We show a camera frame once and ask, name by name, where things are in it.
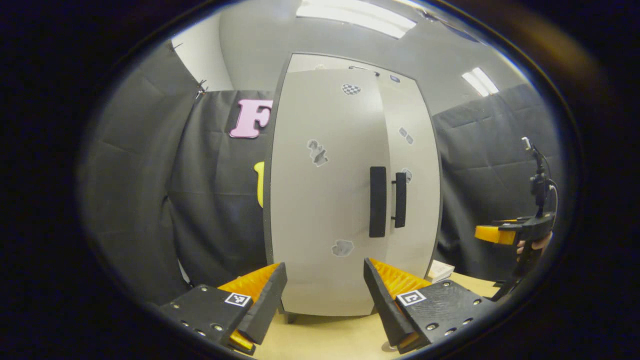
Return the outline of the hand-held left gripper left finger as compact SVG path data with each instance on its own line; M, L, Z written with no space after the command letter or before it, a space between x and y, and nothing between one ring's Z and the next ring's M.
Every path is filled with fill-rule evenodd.
M265 341L287 282L285 263L274 263L217 287L197 285L158 311L209 344L252 356Z

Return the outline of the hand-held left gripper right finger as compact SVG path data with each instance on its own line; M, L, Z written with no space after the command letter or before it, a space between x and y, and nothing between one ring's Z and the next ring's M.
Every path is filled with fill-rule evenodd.
M439 344L498 307L454 280L431 283L372 257L363 261L363 278L388 343L400 354Z

